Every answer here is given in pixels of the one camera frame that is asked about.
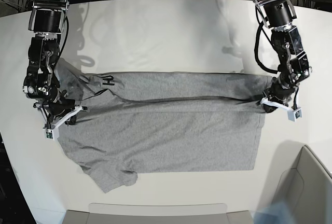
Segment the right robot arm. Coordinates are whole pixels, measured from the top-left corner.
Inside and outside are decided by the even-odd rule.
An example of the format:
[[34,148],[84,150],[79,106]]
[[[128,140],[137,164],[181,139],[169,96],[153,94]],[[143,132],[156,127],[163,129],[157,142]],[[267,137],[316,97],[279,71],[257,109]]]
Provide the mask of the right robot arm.
[[64,49],[63,29],[68,29],[69,0],[33,0],[28,29],[34,33],[28,50],[29,64],[23,82],[26,97],[45,116],[46,128],[75,110],[55,74]]

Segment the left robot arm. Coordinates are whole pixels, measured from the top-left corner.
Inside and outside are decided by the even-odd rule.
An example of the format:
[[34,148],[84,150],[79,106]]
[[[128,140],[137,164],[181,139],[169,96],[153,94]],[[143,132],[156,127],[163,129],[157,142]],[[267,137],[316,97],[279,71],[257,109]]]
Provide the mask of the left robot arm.
[[[262,21],[256,32],[255,61],[265,72],[276,74],[272,84],[263,92],[260,101],[271,113],[278,108],[289,110],[296,118],[301,115],[297,96],[299,84],[309,78],[311,66],[302,46],[301,37],[293,21],[297,18],[291,0],[253,0],[257,16]],[[270,44],[279,58],[277,69],[263,65],[258,56],[260,34],[263,28],[271,30]]]

